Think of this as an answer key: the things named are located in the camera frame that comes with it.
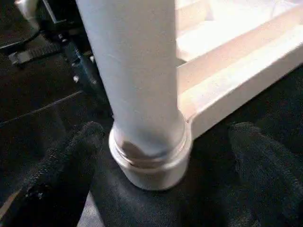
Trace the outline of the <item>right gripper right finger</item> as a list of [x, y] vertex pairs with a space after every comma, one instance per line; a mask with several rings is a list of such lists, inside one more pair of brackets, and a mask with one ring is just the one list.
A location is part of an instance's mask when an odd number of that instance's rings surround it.
[[229, 128], [247, 203], [263, 227], [303, 225], [303, 163], [250, 122]]

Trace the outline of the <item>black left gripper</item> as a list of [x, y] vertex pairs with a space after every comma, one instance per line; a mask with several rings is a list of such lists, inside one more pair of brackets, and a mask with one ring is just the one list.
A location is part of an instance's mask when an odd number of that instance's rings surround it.
[[41, 0], [40, 34], [49, 42], [42, 58], [63, 52], [74, 73], [74, 82], [100, 104], [108, 104], [89, 40], [75, 0]]

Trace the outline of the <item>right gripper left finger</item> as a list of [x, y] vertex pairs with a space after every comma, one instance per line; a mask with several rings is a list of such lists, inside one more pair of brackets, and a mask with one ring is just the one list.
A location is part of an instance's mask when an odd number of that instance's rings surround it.
[[2, 227], [77, 226], [102, 151], [97, 122], [73, 128], [51, 146], [0, 209]]

